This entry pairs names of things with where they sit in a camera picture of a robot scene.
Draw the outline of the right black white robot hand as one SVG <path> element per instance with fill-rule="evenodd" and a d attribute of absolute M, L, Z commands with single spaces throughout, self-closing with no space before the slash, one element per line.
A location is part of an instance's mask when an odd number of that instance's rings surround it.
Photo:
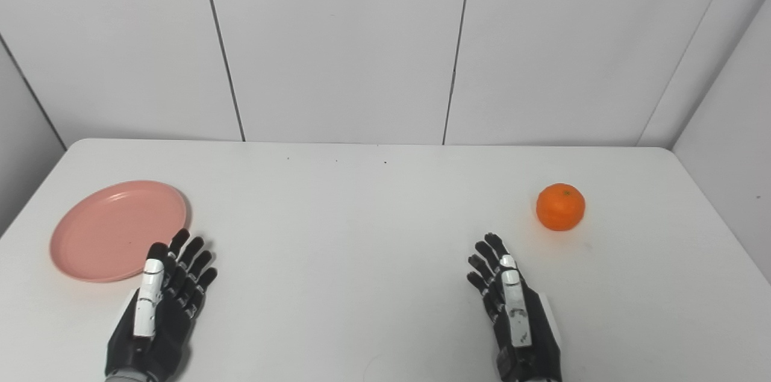
<path fill-rule="evenodd" d="M 489 232 L 475 244 L 466 280 L 479 292 L 498 344 L 502 381 L 562 381 L 561 347 L 547 299 L 528 285 L 512 253 Z"/>

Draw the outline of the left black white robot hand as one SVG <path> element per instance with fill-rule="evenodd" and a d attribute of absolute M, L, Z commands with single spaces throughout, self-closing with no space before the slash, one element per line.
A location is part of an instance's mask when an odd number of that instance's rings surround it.
<path fill-rule="evenodd" d="M 183 228 L 149 248 L 133 291 L 107 344 L 106 381 L 168 381 L 181 368 L 210 284 L 218 271 L 204 240 Z"/>

